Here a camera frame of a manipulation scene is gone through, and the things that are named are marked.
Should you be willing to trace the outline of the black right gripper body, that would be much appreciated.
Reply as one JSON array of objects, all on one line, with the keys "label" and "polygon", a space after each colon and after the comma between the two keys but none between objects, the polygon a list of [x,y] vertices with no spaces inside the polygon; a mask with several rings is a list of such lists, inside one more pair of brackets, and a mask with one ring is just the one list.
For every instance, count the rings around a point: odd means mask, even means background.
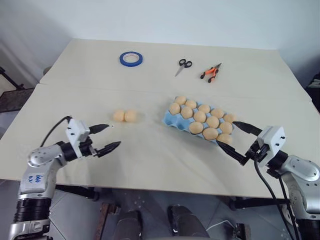
[{"label": "black right gripper body", "polygon": [[268,150],[269,146],[267,144],[264,143],[262,146],[260,146],[259,143],[255,141],[245,153],[244,160],[241,162],[241,164],[245,165],[249,159],[260,163],[267,156]]}]

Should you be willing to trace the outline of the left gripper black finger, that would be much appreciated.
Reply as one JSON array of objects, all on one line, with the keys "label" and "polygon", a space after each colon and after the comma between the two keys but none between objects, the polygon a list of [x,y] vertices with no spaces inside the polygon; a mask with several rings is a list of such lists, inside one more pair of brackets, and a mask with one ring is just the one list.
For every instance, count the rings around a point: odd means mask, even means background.
[{"label": "left gripper black finger", "polygon": [[121,144],[121,141],[115,141],[108,145],[105,145],[103,148],[96,150],[96,156],[98,158],[101,158],[112,151],[114,151],[119,145]]},{"label": "left gripper black finger", "polygon": [[97,124],[89,127],[90,134],[97,134],[104,129],[108,128],[108,124]]}]

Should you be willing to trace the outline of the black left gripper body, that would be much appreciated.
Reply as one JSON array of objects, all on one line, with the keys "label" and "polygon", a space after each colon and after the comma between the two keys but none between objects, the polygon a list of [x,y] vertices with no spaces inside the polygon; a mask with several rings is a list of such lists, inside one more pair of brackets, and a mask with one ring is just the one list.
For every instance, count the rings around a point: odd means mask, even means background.
[{"label": "black left gripper body", "polygon": [[93,141],[88,136],[85,141],[79,143],[79,150],[83,157],[97,156],[97,150],[92,146]]}]

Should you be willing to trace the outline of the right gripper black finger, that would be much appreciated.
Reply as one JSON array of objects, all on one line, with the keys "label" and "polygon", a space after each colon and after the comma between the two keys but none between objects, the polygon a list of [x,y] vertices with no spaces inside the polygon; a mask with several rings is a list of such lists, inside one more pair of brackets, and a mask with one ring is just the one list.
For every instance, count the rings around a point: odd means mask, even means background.
[{"label": "right gripper black finger", "polygon": [[227,155],[238,161],[242,166],[247,163],[247,157],[236,152],[236,150],[232,146],[218,140],[216,141],[216,143]]},{"label": "right gripper black finger", "polygon": [[247,134],[252,134],[254,136],[258,136],[262,132],[261,129],[245,122],[234,121],[233,124],[243,132],[246,132]]}]

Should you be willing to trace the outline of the blue egg carton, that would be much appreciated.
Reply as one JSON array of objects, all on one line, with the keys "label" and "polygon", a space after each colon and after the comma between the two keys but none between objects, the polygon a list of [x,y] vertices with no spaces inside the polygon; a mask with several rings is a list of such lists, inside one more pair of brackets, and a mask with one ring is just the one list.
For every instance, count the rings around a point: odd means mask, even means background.
[{"label": "blue egg carton", "polygon": [[[196,103],[197,103],[197,108],[193,109],[193,116],[194,116],[194,113],[196,113],[197,111],[199,111],[199,110],[198,110],[198,107],[199,107],[200,105],[204,104],[204,103],[200,103],[200,102],[197,102],[197,101],[196,101]],[[211,115],[211,111],[212,111],[213,109],[217,108],[217,107],[214,107],[214,106],[211,106],[211,105],[209,105],[209,106],[210,106],[210,112],[209,112],[209,113],[206,113],[206,119],[207,119],[208,117],[211,117],[211,116],[212,116],[212,115]],[[184,107],[186,107],[186,106],[185,106],[185,104],[184,104],[184,105],[180,105],[180,107],[181,107],[181,110],[182,110],[182,108],[184,108]],[[202,135],[202,132],[201,132],[200,134],[192,134],[192,133],[189,131],[189,125],[190,125],[190,123],[195,122],[194,117],[192,116],[191,118],[184,119],[184,118],[182,117],[181,113],[176,114],[176,115],[171,115],[170,112],[169,112],[169,108],[168,108],[168,110],[166,111],[166,113],[165,113],[165,115],[164,115],[164,117],[163,117],[163,120],[162,120],[163,123],[164,123],[166,126],[168,126],[168,127],[174,127],[174,128],[176,128],[177,130],[179,130],[179,131],[187,132],[187,133],[189,133],[189,134],[191,134],[191,135],[193,135],[193,136],[199,137],[199,138],[201,138],[201,139],[203,139],[203,140],[205,140],[205,141],[207,141],[207,142],[212,142],[212,143],[216,143],[216,142],[217,142],[217,139],[214,139],[214,140],[206,140],[206,139],[204,138],[204,136]],[[204,123],[202,123],[202,124],[203,124],[203,130],[206,129],[206,128],[209,128],[209,126],[207,125],[206,121],[205,121]],[[219,118],[219,125],[220,125],[221,123],[223,123],[223,122],[225,122],[224,117],[223,117],[223,118]],[[218,128],[216,128],[216,129],[217,129],[219,135],[220,135],[220,134],[223,134],[223,132],[221,131],[221,129],[219,128],[219,126],[218,126]]]}]

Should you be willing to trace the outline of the orange black pliers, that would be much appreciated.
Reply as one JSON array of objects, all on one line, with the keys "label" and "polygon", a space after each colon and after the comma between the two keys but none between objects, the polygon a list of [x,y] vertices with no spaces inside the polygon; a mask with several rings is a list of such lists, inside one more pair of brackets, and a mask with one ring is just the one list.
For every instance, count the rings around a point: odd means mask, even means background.
[{"label": "orange black pliers", "polygon": [[208,83],[211,83],[213,80],[215,80],[218,72],[219,72],[219,68],[220,66],[222,65],[222,63],[219,63],[217,65],[215,65],[214,67],[211,67],[209,70],[207,71],[204,71],[201,75],[200,75],[200,79],[204,79],[204,77],[206,75],[212,75],[208,80],[207,82]]}]

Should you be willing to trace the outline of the blue tape roll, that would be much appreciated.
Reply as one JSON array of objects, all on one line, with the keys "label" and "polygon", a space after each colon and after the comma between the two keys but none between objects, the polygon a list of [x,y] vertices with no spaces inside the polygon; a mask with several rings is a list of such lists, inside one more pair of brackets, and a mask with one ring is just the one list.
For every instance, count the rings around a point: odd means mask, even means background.
[{"label": "blue tape roll", "polygon": [[[127,57],[135,57],[136,61],[129,62],[126,60]],[[125,67],[137,67],[142,64],[143,55],[135,51],[127,51],[119,56],[119,62]]]}]

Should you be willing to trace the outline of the rusty brown metal base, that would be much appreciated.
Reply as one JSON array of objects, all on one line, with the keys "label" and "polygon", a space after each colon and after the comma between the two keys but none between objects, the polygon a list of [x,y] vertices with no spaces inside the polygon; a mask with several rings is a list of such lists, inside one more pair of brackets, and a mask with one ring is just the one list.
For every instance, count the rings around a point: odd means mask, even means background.
[{"label": "rusty brown metal base", "polygon": [[235,240],[252,240],[250,226],[245,223],[236,223],[233,229],[233,238]]},{"label": "rusty brown metal base", "polygon": [[104,240],[107,235],[107,228],[110,222],[110,218],[114,217],[118,213],[118,206],[115,203],[103,202],[100,207],[99,217],[99,238],[98,240]]}]

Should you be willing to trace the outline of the dark background object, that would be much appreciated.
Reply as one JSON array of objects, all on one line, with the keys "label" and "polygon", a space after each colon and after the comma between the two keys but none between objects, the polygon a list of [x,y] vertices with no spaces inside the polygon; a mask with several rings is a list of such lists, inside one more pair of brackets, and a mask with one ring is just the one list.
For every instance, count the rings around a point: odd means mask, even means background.
[{"label": "dark background object", "polygon": [[320,113],[320,72],[313,77],[305,90],[311,97],[317,111]]}]

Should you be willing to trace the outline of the dark rounded shape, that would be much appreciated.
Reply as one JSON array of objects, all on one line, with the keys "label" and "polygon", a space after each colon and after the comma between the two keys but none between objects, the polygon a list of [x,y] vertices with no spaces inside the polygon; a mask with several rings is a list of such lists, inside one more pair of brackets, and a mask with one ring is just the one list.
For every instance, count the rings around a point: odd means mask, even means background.
[{"label": "dark rounded shape", "polygon": [[167,208],[171,234],[179,240],[209,240],[210,236],[197,216],[183,205]]},{"label": "dark rounded shape", "polygon": [[141,240],[143,221],[138,210],[124,212],[118,219],[113,240]]}]

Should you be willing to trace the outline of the dark speckled mat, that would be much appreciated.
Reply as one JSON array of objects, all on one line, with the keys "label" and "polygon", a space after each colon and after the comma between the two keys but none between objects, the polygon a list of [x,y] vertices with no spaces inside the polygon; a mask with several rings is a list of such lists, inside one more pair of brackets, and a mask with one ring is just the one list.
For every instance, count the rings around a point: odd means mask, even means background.
[{"label": "dark speckled mat", "polygon": [[22,109],[34,88],[5,91],[0,96],[0,113],[15,112]]}]

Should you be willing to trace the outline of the black metal stand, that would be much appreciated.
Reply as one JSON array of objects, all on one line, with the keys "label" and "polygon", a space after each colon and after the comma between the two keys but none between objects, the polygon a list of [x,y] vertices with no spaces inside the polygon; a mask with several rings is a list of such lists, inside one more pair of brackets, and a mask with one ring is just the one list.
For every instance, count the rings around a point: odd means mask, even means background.
[{"label": "black metal stand", "polygon": [[16,90],[18,90],[18,91],[20,91],[20,90],[25,90],[24,84],[23,84],[23,83],[22,83],[22,84],[17,84],[12,78],[10,78],[10,77],[6,74],[5,69],[2,68],[1,66],[0,66],[0,75],[1,75],[2,77],[4,77],[11,85],[13,85],[13,86],[16,88]]}]

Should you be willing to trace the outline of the black table frame bar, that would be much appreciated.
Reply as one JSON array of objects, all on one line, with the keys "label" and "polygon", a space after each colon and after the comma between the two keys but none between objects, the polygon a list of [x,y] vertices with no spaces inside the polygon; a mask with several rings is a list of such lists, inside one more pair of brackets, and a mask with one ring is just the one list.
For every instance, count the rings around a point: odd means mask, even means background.
[{"label": "black table frame bar", "polygon": [[276,202],[273,198],[259,197],[236,197],[235,199],[230,199],[228,203],[229,208],[232,210],[275,205]]},{"label": "black table frame bar", "polygon": [[100,198],[100,193],[95,191],[94,187],[83,187],[83,186],[73,186],[73,185],[60,185],[55,186],[56,190],[63,191],[66,193],[71,193],[79,195],[90,199],[92,201],[97,201]]}]

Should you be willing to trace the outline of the black handled scissors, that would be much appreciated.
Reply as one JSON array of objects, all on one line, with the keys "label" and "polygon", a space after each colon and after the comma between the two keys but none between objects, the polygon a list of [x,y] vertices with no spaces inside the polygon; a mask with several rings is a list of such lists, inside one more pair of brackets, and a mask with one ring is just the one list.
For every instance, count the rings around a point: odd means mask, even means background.
[{"label": "black handled scissors", "polygon": [[193,63],[190,60],[186,60],[185,58],[179,60],[179,69],[175,74],[177,77],[183,69],[190,68]]}]

